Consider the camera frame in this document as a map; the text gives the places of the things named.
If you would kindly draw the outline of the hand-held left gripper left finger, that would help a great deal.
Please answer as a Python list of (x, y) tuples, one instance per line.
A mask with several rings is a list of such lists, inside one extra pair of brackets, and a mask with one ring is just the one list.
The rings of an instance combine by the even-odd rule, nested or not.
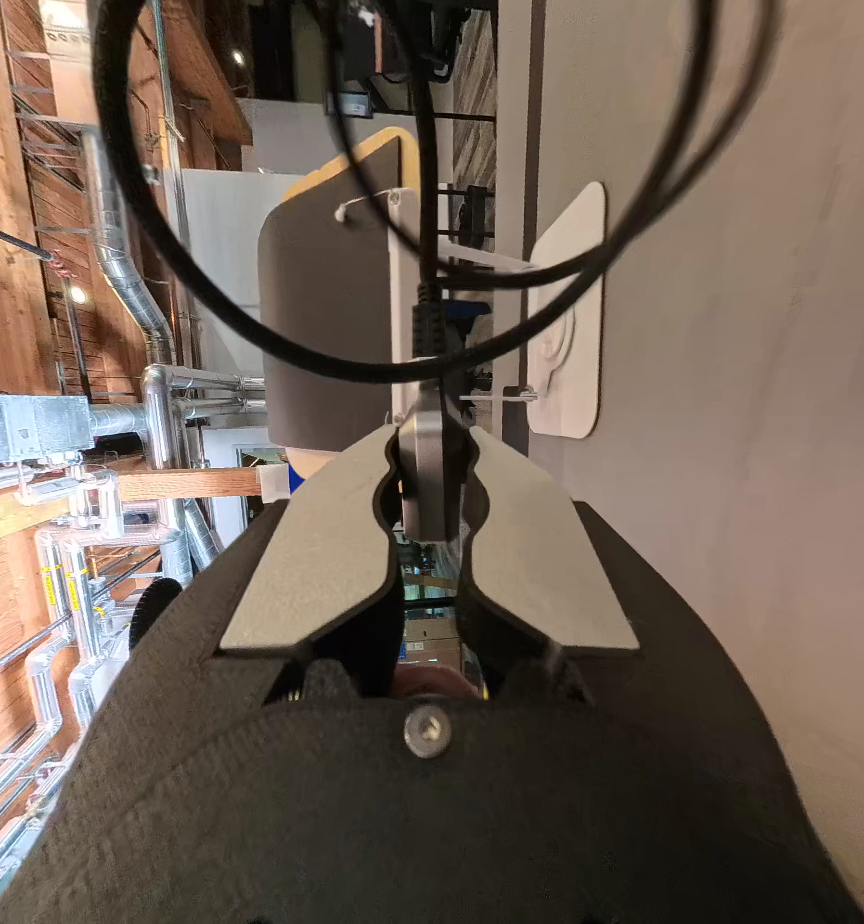
[(381, 426), (290, 497), (219, 653), (333, 660), (362, 695), (389, 693), (403, 639), (397, 436)]

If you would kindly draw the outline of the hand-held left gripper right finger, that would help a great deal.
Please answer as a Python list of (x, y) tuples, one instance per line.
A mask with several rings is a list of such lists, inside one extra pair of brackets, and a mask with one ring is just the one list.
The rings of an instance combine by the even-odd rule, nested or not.
[(491, 696), (518, 668), (565, 679), (578, 657), (635, 655), (640, 641), (573, 499), (482, 428), (468, 446), (461, 639)]

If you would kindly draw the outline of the smooth silver pipes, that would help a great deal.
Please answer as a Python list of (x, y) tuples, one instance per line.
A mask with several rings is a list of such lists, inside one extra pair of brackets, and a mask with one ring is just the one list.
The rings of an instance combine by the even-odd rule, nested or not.
[[(184, 367), (160, 364), (148, 366), (142, 376), (142, 405), (106, 406), (91, 411), (92, 435), (136, 433), (144, 438), (152, 472), (182, 468), (185, 454), (184, 422), (241, 413), (264, 413), (264, 400), (246, 397), (248, 391), (264, 391), (262, 379), (218, 376)], [(75, 643), (79, 664), (68, 679), (69, 698), (79, 733), (84, 734), (106, 690), (93, 690), (94, 676), (103, 676), (109, 660), (99, 637), (99, 617), (87, 576), (84, 552), (90, 547), (157, 546), (159, 500), (156, 493), (155, 519), (149, 524), (125, 525), (124, 501), (118, 477), (108, 469), (91, 477), (68, 477), (73, 498), (98, 493), (98, 515), (89, 525), (56, 524), (37, 530), (34, 540), (47, 604), (55, 629), (27, 658), (25, 664), (37, 715), (37, 726), (58, 732), (60, 709), (53, 679), (57, 653)], [(196, 499), (190, 494), (187, 499)]]

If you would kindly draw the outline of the metal sprinkler pipe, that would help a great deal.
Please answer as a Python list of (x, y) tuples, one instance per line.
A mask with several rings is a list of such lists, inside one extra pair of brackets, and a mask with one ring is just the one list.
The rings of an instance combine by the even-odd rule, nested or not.
[(0, 230), (0, 242), (12, 248), (20, 249), (21, 251), (29, 255), (32, 255), (37, 260), (40, 260), (44, 263), (51, 263), (51, 264), (57, 263), (56, 255), (53, 254), (48, 249), (42, 248), (20, 237), (11, 235), (8, 232), (5, 232), (3, 230)]

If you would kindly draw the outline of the silver spiral air duct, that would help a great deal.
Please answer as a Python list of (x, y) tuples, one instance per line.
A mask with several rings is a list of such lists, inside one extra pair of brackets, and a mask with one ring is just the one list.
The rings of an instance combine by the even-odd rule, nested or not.
[(149, 363), (172, 365), (172, 330), (132, 260), (123, 198), (97, 128), (82, 130), (80, 146), (91, 237), (103, 277), (141, 330)]
[(185, 588), (212, 564), (223, 545), (196, 499), (166, 499), (157, 504), (163, 576)]

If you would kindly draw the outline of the rectangular metal duct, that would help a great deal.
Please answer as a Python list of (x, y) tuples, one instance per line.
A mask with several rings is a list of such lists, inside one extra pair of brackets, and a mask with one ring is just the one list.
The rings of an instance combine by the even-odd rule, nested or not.
[(0, 466), (93, 445), (85, 397), (0, 395)]

